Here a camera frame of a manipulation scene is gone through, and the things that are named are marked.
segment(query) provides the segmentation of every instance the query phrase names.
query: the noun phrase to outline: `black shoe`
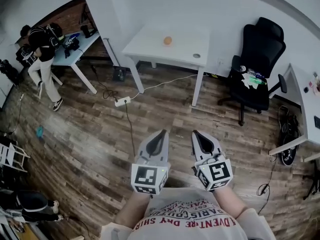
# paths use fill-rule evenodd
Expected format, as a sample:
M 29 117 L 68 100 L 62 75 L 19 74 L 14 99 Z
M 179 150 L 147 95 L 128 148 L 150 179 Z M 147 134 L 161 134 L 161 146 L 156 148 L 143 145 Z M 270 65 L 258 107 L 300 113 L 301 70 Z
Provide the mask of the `black shoe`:
M 63 101 L 64 100 L 61 98 L 59 101 L 55 102 L 53 106 L 53 111 L 57 111 L 60 108 Z
M 44 85 L 45 83 L 40 81 L 38 84 L 38 89 L 39 89 L 39 100 L 41 99 L 42 93 L 44 92 Z

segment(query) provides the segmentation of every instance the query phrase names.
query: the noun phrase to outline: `desk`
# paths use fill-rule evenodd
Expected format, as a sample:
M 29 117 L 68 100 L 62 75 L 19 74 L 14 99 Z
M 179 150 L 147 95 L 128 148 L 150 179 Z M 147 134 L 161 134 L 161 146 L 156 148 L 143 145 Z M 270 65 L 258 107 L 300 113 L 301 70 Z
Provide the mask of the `desk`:
M 66 40 L 69 39 L 69 36 L 73 34 L 66 35 Z M 55 56 L 52 65 L 54 66 L 70 66 L 74 72 L 81 78 L 81 80 L 85 83 L 85 85 L 90 89 L 94 94 L 97 93 L 97 90 L 93 87 L 93 85 L 89 82 L 89 80 L 85 77 L 85 75 L 81 72 L 81 70 L 76 65 L 76 62 L 83 55 L 83 52 L 88 50 L 88 48 L 100 37 L 100 34 L 96 32 L 89 38 L 86 38 L 85 35 L 80 32 L 80 35 L 77 37 L 79 40 L 79 49 L 78 50 L 70 50 L 70 56 L 66 58 L 65 49 L 60 46 L 55 51 Z
M 312 79 L 312 74 L 304 72 L 302 69 L 294 65 L 289 65 L 288 70 L 283 77 L 288 80 L 292 76 L 294 85 L 297 90 L 297 95 L 301 104 L 302 118 L 303 118 L 303 135 L 295 140 L 279 146 L 269 151 L 269 155 L 275 155 L 279 152 L 285 151 L 295 147 L 306 141 L 313 142 L 320 145 L 320 129 L 315 126 L 314 116 L 320 118 L 320 97 L 316 96 L 311 88 L 307 93 L 304 92 L 305 87 L 309 87 L 309 81 Z M 303 159 L 303 162 L 308 162 L 320 158 L 320 153 L 314 154 L 308 158 Z
M 171 45 L 164 45 L 164 38 L 172 38 Z M 136 63 L 151 62 L 197 70 L 197 79 L 192 100 L 195 106 L 200 92 L 202 78 L 207 66 L 210 32 L 193 28 L 145 25 L 123 49 L 135 84 L 140 93 L 145 89 L 141 83 Z

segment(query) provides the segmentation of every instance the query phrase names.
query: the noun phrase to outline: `table leg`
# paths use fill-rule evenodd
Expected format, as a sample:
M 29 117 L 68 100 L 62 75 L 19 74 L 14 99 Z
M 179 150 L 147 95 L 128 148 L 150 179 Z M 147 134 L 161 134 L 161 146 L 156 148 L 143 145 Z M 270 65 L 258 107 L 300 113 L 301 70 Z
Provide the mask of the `table leg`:
M 54 73 L 51 72 L 51 76 L 60 86 L 63 85 L 63 83 L 60 81 L 60 79 L 58 77 L 55 76 Z
M 81 80 L 84 82 L 84 84 L 90 89 L 93 94 L 97 93 L 97 90 L 93 87 L 93 85 L 89 82 L 89 80 L 85 77 L 85 75 L 81 72 L 81 70 L 78 68 L 76 64 L 72 64 L 71 68 L 74 70 L 74 72 L 81 78 Z
M 317 154 L 313 154 L 313 155 L 311 155 L 311 156 L 309 156 L 309 157 L 307 157 L 307 158 L 301 158 L 301 162 L 304 162 L 304 163 L 306 163 L 306 162 L 309 162 L 309 161 L 312 161 L 312 160 L 315 160 L 315 159 L 319 159 L 320 158 L 320 153 L 317 153 Z
M 130 67 L 130 70 L 131 70 L 131 74 L 132 74 L 133 79 L 135 81 L 136 87 L 138 88 L 139 93 L 143 94 L 145 92 L 145 89 L 144 89 L 144 86 L 142 85 L 139 73 L 138 73 L 137 68 L 136 68 L 136 64 L 133 61 L 133 59 L 130 58 L 130 57 L 127 57 L 127 60 L 128 60 L 129 67 Z
M 296 138 L 293 141 L 288 142 L 287 144 L 284 144 L 282 146 L 279 146 L 277 148 L 270 150 L 269 155 L 272 156 L 272 155 L 275 155 L 275 154 L 280 153 L 282 151 L 293 148 L 301 143 L 304 143 L 306 140 L 307 140 L 307 138 L 305 137 L 305 135 L 302 135 L 299 138 Z
M 193 100 L 192 100 L 192 106 L 194 107 L 197 104 L 203 76 L 204 76 L 204 68 L 201 67 L 198 69 L 198 75 L 196 77 L 196 83 L 194 88 L 194 94 L 193 94 Z

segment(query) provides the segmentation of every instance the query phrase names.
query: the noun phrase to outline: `blue object on floor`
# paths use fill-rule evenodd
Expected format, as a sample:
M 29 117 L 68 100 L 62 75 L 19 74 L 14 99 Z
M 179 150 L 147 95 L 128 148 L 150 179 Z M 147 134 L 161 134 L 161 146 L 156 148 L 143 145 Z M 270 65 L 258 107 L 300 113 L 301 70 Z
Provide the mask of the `blue object on floor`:
M 42 126 L 39 126 L 37 129 L 36 129 L 36 136 L 38 138 L 42 138 L 42 136 L 44 135 L 44 128 Z

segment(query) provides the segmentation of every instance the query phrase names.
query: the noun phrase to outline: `backpack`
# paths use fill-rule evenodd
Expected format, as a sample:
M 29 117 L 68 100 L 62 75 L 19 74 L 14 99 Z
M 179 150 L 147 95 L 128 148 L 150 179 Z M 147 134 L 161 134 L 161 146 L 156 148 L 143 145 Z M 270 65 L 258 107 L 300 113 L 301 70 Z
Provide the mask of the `backpack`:
M 59 48 L 65 38 L 65 36 L 62 35 L 62 28 L 56 23 L 50 23 L 45 28 L 43 26 L 39 26 L 33 29 L 30 35 L 39 31 L 44 32 L 48 36 L 49 45 L 55 50 Z

